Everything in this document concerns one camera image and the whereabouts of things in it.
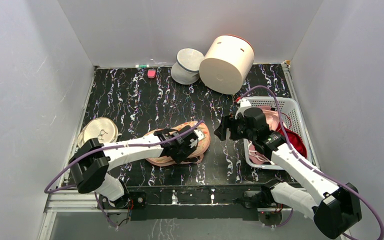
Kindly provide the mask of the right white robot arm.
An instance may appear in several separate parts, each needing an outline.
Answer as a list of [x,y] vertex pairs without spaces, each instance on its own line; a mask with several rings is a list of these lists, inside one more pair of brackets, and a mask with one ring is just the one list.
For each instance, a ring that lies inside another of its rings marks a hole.
[[362,219],[357,189],[347,183],[340,186],[322,175],[314,165],[303,158],[290,143],[286,134],[271,130],[266,116],[247,99],[239,100],[235,115],[222,117],[214,134],[226,140],[248,140],[255,150],[288,172],[304,191],[281,180],[271,180],[261,188],[262,202],[268,207],[278,203],[312,218],[326,237],[336,239]]

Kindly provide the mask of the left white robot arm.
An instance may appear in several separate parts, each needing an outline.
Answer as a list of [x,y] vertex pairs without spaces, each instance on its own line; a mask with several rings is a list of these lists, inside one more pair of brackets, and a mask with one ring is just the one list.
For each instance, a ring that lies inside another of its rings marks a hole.
[[96,193],[111,207],[122,209],[130,202],[126,184],[110,170],[143,159],[166,159],[173,164],[195,163],[209,146],[208,132],[199,123],[180,129],[164,128],[140,138],[100,143],[89,139],[69,160],[70,174],[80,194]]

